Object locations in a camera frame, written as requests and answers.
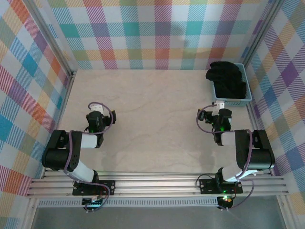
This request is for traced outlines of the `black t-shirt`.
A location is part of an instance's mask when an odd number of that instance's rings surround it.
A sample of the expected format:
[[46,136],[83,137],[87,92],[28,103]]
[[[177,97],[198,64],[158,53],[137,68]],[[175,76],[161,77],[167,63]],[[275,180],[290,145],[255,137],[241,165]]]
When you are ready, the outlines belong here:
[[214,84],[217,98],[245,99],[246,83],[242,80],[242,72],[231,62],[213,62],[205,75]]

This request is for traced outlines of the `light blue plastic basket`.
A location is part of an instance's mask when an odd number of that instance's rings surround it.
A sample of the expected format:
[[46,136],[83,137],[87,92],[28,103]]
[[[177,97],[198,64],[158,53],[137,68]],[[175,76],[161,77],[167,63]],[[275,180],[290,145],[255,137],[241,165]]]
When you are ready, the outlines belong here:
[[249,86],[249,82],[247,79],[245,67],[242,63],[234,63],[238,68],[239,71],[242,74],[242,81],[246,83],[246,96],[244,99],[232,99],[232,98],[220,98],[216,96],[215,88],[214,88],[214,83],[211,81],[210,83],[210,88],[212,90],[212,101],[215,102],[216,100],[221,100],[225,102],[226,106],[246,106],[249,102],[252,101],[252,94]]

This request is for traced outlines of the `aluminium side rail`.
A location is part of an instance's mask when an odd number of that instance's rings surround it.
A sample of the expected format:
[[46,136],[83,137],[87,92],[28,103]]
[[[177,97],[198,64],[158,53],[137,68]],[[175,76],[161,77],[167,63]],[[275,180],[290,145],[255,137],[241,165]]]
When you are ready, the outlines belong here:
[[[77,72],[74,71],[73,77],[70,77],[68,80],[68,88],[60,109],[59,123],[64,115],[76,73]],[[42,155],[42,165],[45,168],[52,169],[53,171],[63,170],[66,166],[68,155],[69,133],[64,130],[54,129]]]
[[[247,68],[245,68],[245,69],[246,69],[247,80],[248,80],[248,83],[249,83],[250,94],[252,96],[252,101],[249,102],[249,104],[246,106],[247,107],[247,111],[249,113],[251,125],[252,125],[253,129],[264,130],[265,127],[263,125],[263,122],[262,122],[260,117],[257,117],[257,113],[255,111],[255,105],[256,105],[255,97],[254,97],[253,91],[252,91],[252,89],[250,87],[250,81],[251,81],[251,77],[252,77],[251,70],[250,70],[250,73],[249,73]],[[274,171],[274,168],[271,168],[271,169],[269,169],[269,172],[264,172],[264,173],[268,173],[271,176],[275,176],[276,175],[276,173]]]

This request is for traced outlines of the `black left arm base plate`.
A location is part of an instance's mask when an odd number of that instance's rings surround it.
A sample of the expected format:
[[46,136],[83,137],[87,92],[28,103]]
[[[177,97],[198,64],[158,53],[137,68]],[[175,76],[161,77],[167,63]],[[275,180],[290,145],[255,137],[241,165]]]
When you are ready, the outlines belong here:
[[99,185],[94,185],[93,183],[82,183],[73,181],[73,196],[97,196],[97,195],[114,195],[115,191],[115,180],[99,180],[99,184],[103,184],[108,187],[110,190],[110,194],[106,187],[102,187]]

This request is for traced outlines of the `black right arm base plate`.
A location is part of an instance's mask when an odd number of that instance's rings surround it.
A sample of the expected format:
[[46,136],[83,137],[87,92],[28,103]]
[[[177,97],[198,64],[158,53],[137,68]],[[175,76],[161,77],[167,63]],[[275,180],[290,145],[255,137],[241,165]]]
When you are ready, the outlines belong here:
[[217,181],[216,179],[200,179],[201,194],[242,194],[241,182]]

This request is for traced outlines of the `aluminium mounting rail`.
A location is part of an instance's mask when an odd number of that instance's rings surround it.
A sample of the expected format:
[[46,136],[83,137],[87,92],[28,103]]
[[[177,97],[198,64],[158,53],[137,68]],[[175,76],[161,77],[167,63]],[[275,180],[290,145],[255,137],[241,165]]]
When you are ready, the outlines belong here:
[[[211,179],[213,175],[197,173],[134,173],[100,172],[99,180],[114,180],[113,197],[161,198],[199,197],[203,185],[201,179]],[[283,177],[260,172],[241,179],[245,197],[288,195],[288,185]],[[28,198],[71,198],[72,180],[63,172],[46,170],[41,179],[34,179],[27,193]]]

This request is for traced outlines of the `aluminium corner post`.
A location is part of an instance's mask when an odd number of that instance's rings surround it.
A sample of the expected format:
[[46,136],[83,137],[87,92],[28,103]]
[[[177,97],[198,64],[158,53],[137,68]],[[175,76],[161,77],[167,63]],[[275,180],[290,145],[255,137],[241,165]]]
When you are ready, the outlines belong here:
[[41,12],[39,11],[34,0],[22,0],[30,14],[34,18],[34,21],[37,23],[42,35],[46,39],[47,43],[50,45],[55,56],[58,58],[59,63],[64,68],[65,72],[69,77],[73,77],[74,71],[70,68],[67,59],[64,57],[58,43],[56,42],[54,36],[52,35],[47,23],[45,22]]
[[285,0],[261,0],[257,10],[254,13],[249,31],[245,36],[245,41],[240,51],[241,62],[245,68],[252,60],[254,53],[258,49],[263,38],[266,36],[272,22],[278,14]]

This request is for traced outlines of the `aluminium frame leg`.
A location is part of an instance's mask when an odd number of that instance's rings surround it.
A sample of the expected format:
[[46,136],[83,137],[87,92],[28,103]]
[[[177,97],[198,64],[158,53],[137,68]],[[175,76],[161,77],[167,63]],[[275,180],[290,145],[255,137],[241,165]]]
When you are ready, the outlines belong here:
[[288,203],[288,198],[285,195],[277,195],[277,201],[285,223],[286,229],[295,229],[292,211]]
[[37,198],[29,199],[21,229],[31,229],[38,203],[39,199]]

